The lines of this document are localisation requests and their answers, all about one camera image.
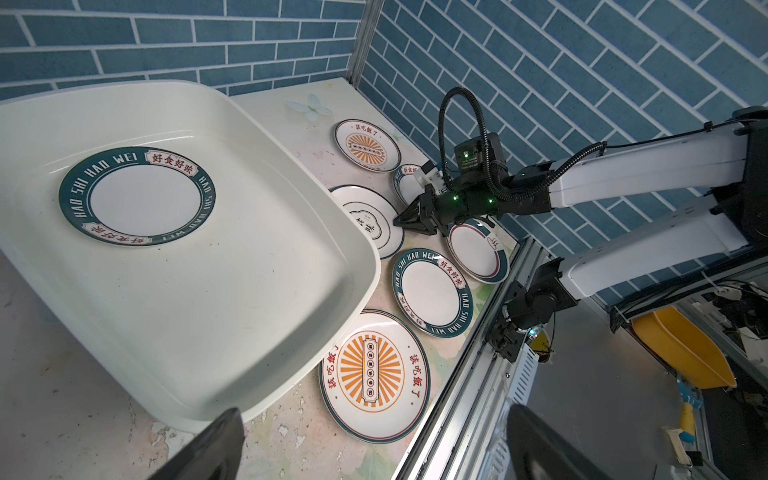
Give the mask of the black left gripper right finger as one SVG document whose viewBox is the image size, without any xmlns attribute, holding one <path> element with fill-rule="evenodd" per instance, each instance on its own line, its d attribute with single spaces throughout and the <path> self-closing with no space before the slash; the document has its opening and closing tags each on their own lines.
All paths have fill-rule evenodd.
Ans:
<svg viewBox="0 0 768 480">
<path fill-rule="evenodd" d="M 525 405 L 510 407 L 506 434 L 516 479 L 609 479 Z"/>
</svg>

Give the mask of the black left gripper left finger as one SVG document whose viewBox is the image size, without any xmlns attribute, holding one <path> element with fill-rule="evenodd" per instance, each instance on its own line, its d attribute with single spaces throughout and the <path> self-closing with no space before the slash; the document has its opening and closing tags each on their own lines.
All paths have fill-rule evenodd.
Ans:
<svg viewBox="0 0 768 480">
<path fill-rule="evenodd" d="M 235 479 L 245 440 L 241 412 L 230 408 L 158 469 L 151 480 Z"/>
</svg>

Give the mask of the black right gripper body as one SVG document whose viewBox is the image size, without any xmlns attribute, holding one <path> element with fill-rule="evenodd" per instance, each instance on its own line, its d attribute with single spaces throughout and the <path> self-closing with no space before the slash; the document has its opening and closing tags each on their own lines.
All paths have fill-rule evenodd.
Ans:
<svg viewBox="0 0 768 480">
<path fill-rule="evenodd" d="M 433 195 L 428 206 L 428 218 L 440 231 L 448 231 L 453 225 L 481 216 L 536 215 L 552 210 L 549 193 L 544 191 L 522 201 L 502 200 L 494 195 L 485 182 L 464 189 L 450 190 Z"/>
</svg>

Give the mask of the white plate green flower outline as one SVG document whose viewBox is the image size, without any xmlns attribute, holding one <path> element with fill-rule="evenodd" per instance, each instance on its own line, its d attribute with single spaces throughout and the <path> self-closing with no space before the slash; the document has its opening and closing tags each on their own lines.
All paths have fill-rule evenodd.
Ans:
<svg viewBox="0 0 768 480">
<path fill-rule="evenodd" d="M 394 205 L 374 190 L 360 185 L 341 185 L 331 190 L 357 224 L 369 235 L 384 260 L 403 246 L 405 233 L 393 224 Z"/>
</svg>

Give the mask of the green rim plate back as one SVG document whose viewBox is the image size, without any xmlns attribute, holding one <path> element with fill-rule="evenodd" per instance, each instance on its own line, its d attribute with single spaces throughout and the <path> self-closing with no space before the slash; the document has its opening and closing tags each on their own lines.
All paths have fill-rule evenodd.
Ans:
<svg viewBox="0 0 768 480">
<path fill-rule="evenodd" d="M 179 240 L 202 226 L 217 200 L 193 160 L 165 149 L 98 152 L 70 168 L 58 191 L 65 219 L 95 240 L 128 247 Z"/>
</svg>

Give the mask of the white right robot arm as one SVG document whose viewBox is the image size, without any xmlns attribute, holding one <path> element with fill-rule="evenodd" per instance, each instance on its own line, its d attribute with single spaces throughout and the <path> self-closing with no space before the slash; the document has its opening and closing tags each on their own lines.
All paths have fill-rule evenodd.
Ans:
<svg viewBox="0 0 768 480">
<path fill-rule="evenodd" d="M 432 235 L 482 215 L 531 217 L 531 232 L 556 256 L 508 294 L 490 333 L 498 350 L 592 295 L 624 297 L 632 285 L 767 244 L 763 106 L 669 138 L 593 144 L 516 173 L 504 170 L 501 153 L 494 133 L 457 146 L 458 177 L 425 167 L 424 192 L 395 220 Z"/>
</svg>

